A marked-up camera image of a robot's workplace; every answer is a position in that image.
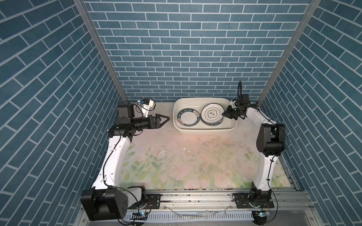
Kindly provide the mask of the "white plate grey flower outline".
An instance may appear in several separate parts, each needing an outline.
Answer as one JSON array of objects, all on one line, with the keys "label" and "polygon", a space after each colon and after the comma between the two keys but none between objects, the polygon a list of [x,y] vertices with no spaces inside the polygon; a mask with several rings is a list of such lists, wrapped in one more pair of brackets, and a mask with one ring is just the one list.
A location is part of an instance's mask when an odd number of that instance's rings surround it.
[{"label": "white plate grey flower outline", "polygon": [[222,113],[224,113],[224,108],[220,104],[211,103],[202,109],[200,116],[206,122],[217,122],[224,118]]}]

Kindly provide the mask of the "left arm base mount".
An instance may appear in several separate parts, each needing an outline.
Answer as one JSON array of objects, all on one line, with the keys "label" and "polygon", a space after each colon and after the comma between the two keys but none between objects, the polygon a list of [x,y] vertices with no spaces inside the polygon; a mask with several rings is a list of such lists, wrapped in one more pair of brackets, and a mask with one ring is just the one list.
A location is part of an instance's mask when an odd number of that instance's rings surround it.
[{"label": "left arm base mount", "polygon": [[159,209],[161,203],[161,194],[147,194],[147,195],[141,195],[141,200],[139,201],[139,204],[133,204],[132,207],[135,209],[138,209],[138,206],[140,206],[140,209]]}]

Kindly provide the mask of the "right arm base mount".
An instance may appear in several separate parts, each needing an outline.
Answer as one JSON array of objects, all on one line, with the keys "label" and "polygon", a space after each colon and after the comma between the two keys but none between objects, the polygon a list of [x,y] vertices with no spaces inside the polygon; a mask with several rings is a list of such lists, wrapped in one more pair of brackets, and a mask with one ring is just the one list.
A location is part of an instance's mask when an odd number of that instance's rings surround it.
[{"label": "right arm base mount", "polygon": [[237,209],[261,209],[274,208],[271,192],[262,193],[233,193],[232,200],[235,202]]}]

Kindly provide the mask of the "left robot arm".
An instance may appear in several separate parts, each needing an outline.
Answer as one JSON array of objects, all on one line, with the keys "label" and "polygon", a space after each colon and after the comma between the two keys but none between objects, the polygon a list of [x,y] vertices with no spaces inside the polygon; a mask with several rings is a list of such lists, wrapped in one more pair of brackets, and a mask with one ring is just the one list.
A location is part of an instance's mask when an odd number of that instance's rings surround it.
[{"label": "left robot arm", "polygon": [[117,106],[117,120],[108,130],[108,148],[101,170],[80,198],[89,220],[116,219],[123,226],[140,226],[142,220],[147,220],[152,207],[145,187],[120,187],[119,175],[133,137],[144,130],[159,129],[170,120],[168,116],[150,115],[155,107],[155,101],[149,98]]}]

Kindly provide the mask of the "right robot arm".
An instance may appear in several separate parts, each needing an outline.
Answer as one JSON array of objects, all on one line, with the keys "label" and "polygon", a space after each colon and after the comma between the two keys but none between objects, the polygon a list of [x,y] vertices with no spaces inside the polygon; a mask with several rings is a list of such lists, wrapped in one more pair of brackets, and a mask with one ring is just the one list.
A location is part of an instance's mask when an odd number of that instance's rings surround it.
[{"label": "right robot arm", "polygon": [[285,125],[277,123],[266,116],[255,104],[245,101],[231,101],[222,114],[229,119],[250,118],[260,126],[256,139],[256,148],[260,153],[260,162],[256,179],[252,182],[248,195],[239,199],[242,194],[235,194],[235,202],[246,208],[261,208],[272,203],[272,174],[276,161],[286,149]]}]

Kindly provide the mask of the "green rim plate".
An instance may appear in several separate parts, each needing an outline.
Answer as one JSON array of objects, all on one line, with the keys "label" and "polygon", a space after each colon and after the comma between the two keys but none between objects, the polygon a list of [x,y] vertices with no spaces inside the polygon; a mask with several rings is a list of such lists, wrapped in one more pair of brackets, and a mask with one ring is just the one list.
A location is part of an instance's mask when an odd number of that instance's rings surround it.
[{"label": "green rim plate", "polygon": [[217,122],[206,122],[205,120],[201,119],[201,121],[207,126],[217,126],[223,122],[223,118]]},{"label": "green rim plate", "polygon": [[199,123],[200,114],[195,109],[186,108],[178,113],[177,120],[183,126],[193,127]]}]

